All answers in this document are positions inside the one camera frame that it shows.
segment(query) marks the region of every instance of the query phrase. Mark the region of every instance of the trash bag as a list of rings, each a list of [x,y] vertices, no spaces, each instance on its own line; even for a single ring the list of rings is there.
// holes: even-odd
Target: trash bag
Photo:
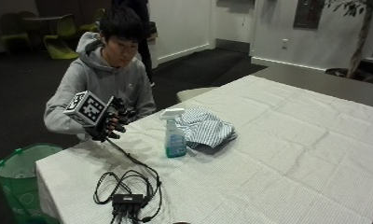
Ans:
[[[50,144],[34,144],[0,160],[0,187],[19,224],[53,224],[58,221],[40,210],[34,162],[62,149]]]

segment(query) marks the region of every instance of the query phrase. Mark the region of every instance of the black cable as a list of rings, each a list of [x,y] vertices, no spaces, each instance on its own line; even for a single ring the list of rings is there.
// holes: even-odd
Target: black cable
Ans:
[[[129,177],[138,177],[142,179],[142,181],[145,182],[145,185],[146,185],[146,196],[145,196],[145,200],[144,200],[144,204],[141,205],[140,208],[142,208],[149,202],[150,200],[153,199],[153,197],[156,196],[157,192],[158,192],[158,209],[156,211],[156,213],[149,216],[149,217],[144,217],[142,219],[138,219],[138,212],[137,211],[133,211],[130,213],[128,213],[128,218],[132,219],[133,223],[138,223],[140,221],[142,223],[145,222],[149,222],[152,220],[152,218],[158,214],[158,211],[160,211],[160,208],[161,208],[161,202],[162,202],[162,199],[161,199],[161,182],[160,182],[160,177],[158,177],[158,172],[150,168],[145,163],[140,162],[137,159],[134,159],[129,153],[126,153],[122,148],[120,148],[110,140],[108,137],[105,137],[105,140],[108,141],[108,143],[110,144],[110,146],[117,149],[122,154],[124,156],[137,165],[142,166],[146,168],[146,171],[148,173],[154,177],[156,179],[156,182],[157,182],[157,185],[156,185],[156,189],[153,190],[153,187],[152,187],[152,184],[149,183],[149,179],[137,171],[134,170],[129,170],[126,171],[121,178],[118,178],[113,172],[106,172],[102,174],[98,182],[97,182],[97,186],[96,186],[96,190],[94,190],[94,194],[93,194],[93,200],[94,200],[94,203],[97,204],[105,204],[108,203],[112,198],[113,198],[113,195],[116,193],[116,191],[118,190],[118,188],[121,187],[129,194],[132,194],[132,190],[130,188],[126,187],[126,185],[122,183],[122,181],[129,178]],[[102,180],[108,177],[108,176],[112,176],[116,181],[117,181],[117,184],[116,184],[116,187],[113,188],[108,198],[101,201],[100,198],[98,198],[98,188],[100,188],[100,185],[102,183]],[[112,221],[110,221],[110,224],[113,223],[113,220],[116,218],[116,216],[118,216],[118,220],[120,220],[120,223],[121,223],[121,219],[125,215],[125,213],[122,213],[121,211],[117,211],[117,209],[113,210],[112,212],[112,215],[113,215],[113,218],[112,218]]]

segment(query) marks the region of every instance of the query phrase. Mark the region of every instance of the folded cloth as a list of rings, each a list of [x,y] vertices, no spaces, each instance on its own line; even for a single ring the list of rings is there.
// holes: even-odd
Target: folded cloth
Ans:
[[[183,114],[175,118],[175,126],[185,132],[189,148],[199,144],[217,147],[237,137],[233,125],[202,107],[185,109]]]

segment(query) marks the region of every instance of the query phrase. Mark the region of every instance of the leg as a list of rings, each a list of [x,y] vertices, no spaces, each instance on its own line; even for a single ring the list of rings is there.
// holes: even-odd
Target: leg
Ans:
[[[148,48],[148,41],[146,41],[146,39],[142,39],[138,42],[138,54],[140,54],[141,62],[145,65],[145,72],[146,72],[146,76],[148,76],[149,82],[150,82],[150,84],[153,84],[153,79],[152,79],[152,60],[150,60],[150,52],[149,52],[149,48]]]

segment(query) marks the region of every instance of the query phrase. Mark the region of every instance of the small table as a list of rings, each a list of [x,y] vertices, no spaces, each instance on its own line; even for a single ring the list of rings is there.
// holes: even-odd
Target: small table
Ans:
[[[45,21],[46,26],[49,27],[49,33],[54,35],[54,28],[52,26],[52,21],[56,21],[61,18],[62,16],[46,16],[46,17],[27,17],[23,18],[24,21]]]

